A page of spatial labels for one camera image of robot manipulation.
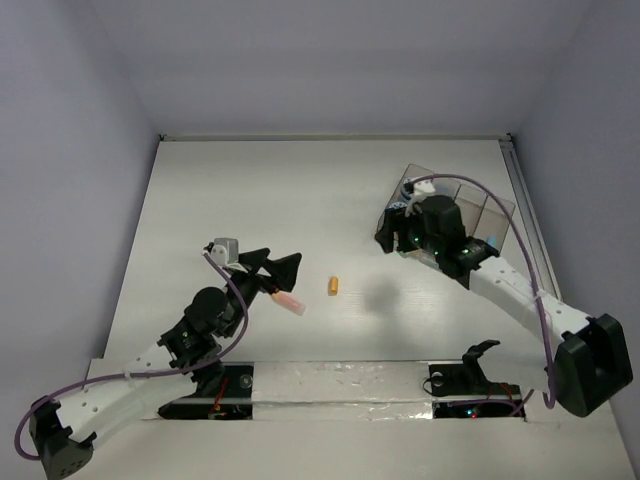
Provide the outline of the orange marker pen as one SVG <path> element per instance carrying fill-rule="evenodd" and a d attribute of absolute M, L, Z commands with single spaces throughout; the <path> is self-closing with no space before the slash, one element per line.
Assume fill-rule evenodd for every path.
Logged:
<path fill-rule="evenodd" d="M 276 292 L 271 295 L 271 299 L 275 304 L 295 315 L 303 316 L 306 311 L 306 306 L 287 292 Z"/>

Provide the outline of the small orange cap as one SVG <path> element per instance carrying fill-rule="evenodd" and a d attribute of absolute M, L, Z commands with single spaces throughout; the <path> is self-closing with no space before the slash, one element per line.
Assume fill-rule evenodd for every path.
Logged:
<path fill-rule="evenodd" d="M 339 278 L 337 276 L 332 276 L 328 282 L 328 295 L 336 296 L 339 292 Z"/>

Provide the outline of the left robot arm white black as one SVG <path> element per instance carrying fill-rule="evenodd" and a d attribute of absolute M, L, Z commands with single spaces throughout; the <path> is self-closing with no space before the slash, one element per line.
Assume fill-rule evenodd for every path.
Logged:
<path fill-rule="evenodd" d="M 237 240 L 217 238 L 202 256 L 223 286 L 199 290 L 180 320 L 119 371 L 62 387 L 32 404 L 20 426 L 29 431 L 33 458 L 47 478 L 77 473 L 110 437 L 175 399 L 221 392 L 222 359 L 244 337 L 258 294 L 291 311 L 303 308 L 290 296 L 301 254 L 271 259 L 267 248 L 242 253 Z"/>

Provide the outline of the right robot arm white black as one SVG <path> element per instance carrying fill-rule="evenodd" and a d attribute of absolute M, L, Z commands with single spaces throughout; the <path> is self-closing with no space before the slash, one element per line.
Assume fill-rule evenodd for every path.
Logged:
<path fill-rule="evenodd" d="M 534 274 L 520 274 L 496 248 L 467 235 L 452 198 L 391 204 L 374 239 L 387 254 L 426 254 L 442 274 L 538 335 L 546 362 L 543 385 L 567 412 L 587 417 L 632 382 L 621 323 L 562 303 L 540 288 Z"/>

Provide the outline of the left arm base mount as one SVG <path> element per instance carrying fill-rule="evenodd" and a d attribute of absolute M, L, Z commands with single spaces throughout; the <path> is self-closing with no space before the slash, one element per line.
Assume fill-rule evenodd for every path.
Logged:
<path fill-rule="evenodd" d="M 251 420 L 254 386 L 253 363 L 231 363 L 224 367 L 212 393 L 198 388 L 194 394 L 174 400 L 158 410 L 164 420 Z"/>

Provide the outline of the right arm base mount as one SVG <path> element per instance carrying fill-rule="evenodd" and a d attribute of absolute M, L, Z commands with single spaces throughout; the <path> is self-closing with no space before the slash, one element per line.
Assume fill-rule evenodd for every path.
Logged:
<path fill-rule="evenodd" d="M 499 344 L 497 340 L 485 340 L 472 345 L 459 361 L 428 366 L 422 389 L 433 399 L 434 419 L 525 417 L 520 387 L 492 382 L 480 367 L 484 353 Z"/>

